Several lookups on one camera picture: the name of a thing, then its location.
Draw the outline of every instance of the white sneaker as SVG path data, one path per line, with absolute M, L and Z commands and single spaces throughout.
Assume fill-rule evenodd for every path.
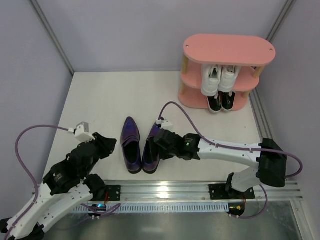
M 219 91 L 229 93 L 235 85 L 240 70 L 241 66 L 223 66 L 221 81 L 218 86 Z
M 201 93 L 207 97 L 213 97 L 218 92 L 218 86 L 221 79 L 222 66 L 221 65 L 207 65 L 201 66 Z

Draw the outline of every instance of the purple loafer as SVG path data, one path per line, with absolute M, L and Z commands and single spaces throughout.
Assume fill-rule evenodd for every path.
M 121 133 L 121 146 L 124 162 L 129 173 L 137 174 L 141 171 L 140 133 L 135 120 L 127 117 Z
M 154 124 L 147 140 L 145 141 L 145 147 L 142 156 L 142 169 L 147 174 L 155 173 L 160 162 L 158 146 L 154 142 L 154 137 L 157 135 L 159 130 L 160 128 Z

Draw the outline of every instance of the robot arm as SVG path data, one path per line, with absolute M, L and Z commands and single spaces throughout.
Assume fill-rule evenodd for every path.
M 159 146 L 161 159 L 178 157 L 184 160 L 213 159 L 243 164 L 249 168 L 237 173 L 231 173 L 226 184 L 227 192 L 243 193 L 251 187 L 261 183 L 271 187 L 285 186 L 287 157 L 282 154 L 264 151 L 246 151 L 223 148 L 219 145 L 241 147 L 248 149 L 281 148 L 271 139 L 263 139 L 262 143 L 230 143 L 209 139 L 216 145 L 204 141 L 197 134 L 187 134 L 181 137 L 174 132 L 161 129 L 153 142 Z
M 42 239 L 44 233 L 74 206 L 104 194 L 106 186 L 103 180 L 97 175 L 89 174 L 100 159 L 113 153 L 117 140 L 105 138 L 97 132 L 91 135 L 88 131 L 89 126 L 84 122 L 75 130 L 72 129 L 75 138 L 84 142 L 67 154 L 65 160 L 50 169 L 38 188 L 37 201 L 18 224 L 14 226 L 16 219 L 30 206 L 33 199 L 17 215 L 0 221 L 2 233 L 7 233 L 13 227 L 9 239 Z

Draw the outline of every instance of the white table surface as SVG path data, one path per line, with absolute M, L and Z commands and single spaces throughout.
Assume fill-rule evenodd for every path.
M 163 105 L 178 100 L 180 73 L 169 72 L 77 72 L 65 102 L 59 126 L 75 128 L 88 122 L 90 133 L 98 132 L 116 138 L 114 153 L 100 160 L 92 174 L 115 181 L 226 181 L 232 172 L 247 167 L 221 160 L 191 160 L 172 158 L 161 160 L 154 174 L 127 171 L 120 144 L 125 119 L 133 117 L 140 131 L 140 149 Z M 209 113 L 208 110 L 184 107 L 200 132 L 216 140 L 235 143 L 260 142 L 250 103 L 231 112 Z M 174 123 L 174 131 L 184 136 L 194 133 L 184 114 L 174 105 L 168 106 L 163 117 Z M 58 130 L 44 171 L 64 160 L 79 142 L 72 134 Z

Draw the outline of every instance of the shoe rack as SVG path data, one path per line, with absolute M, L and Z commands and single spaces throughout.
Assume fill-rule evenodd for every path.
M 276 56 L 274 46 L 257 36 L 196 34 L 183 44 L 180 102 L 189 108 L 208 109 L 201 93 L 201 64 L 242 66 L 232 91 L 232 111 L 242 109 L 250 92 L 258 85 L 260 74 Z

